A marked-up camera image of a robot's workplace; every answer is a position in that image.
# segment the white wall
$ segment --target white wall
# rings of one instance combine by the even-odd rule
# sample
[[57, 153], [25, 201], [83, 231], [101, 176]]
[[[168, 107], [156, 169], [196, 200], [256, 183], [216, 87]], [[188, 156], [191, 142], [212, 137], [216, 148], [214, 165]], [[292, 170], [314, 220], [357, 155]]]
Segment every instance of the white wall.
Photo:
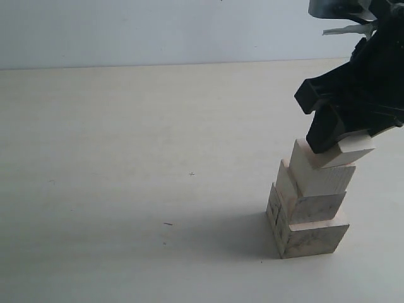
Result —
[[0, 69], [347, 57], [308, 0], [2, 0]]

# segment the white table surface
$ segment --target white table surface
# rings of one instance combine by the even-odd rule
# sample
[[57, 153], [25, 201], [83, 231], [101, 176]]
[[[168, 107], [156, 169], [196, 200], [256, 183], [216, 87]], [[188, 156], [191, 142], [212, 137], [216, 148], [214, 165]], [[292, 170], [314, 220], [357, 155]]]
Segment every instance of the white table surface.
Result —
[[402, 301], [404, 130], [336, 253], [278, 259], [264, 214], [296, 89], [341, 62], [1, 71], [0, 302]]

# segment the block tower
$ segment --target block tower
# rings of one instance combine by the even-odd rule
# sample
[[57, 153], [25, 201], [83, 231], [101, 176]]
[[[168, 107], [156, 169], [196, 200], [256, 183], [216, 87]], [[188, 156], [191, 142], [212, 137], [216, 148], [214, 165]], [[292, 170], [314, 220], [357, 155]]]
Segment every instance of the block tower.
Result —
[[295, 141], [290, 161], [280, 162], [266, 209], [281, 258], [334, 252], [349, 228], [340, 206], [355, 161], [373, 149], [368, 134], [348, 136], [321, 154], [305, 139]]

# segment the stacked wooden blocks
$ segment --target stacked wooden blocks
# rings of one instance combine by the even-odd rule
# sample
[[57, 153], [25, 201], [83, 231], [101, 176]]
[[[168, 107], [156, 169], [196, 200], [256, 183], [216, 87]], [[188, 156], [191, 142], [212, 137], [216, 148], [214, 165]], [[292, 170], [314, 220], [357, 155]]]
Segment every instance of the stacked wooden blocks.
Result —
[[354, 162], [373, 149], [367, 134], [349, 136], [322, 154], [296, 140], [290, 162], [280, 163], [266, 209], [281, 258], [334, 252], [349, 227], [340, 206]]

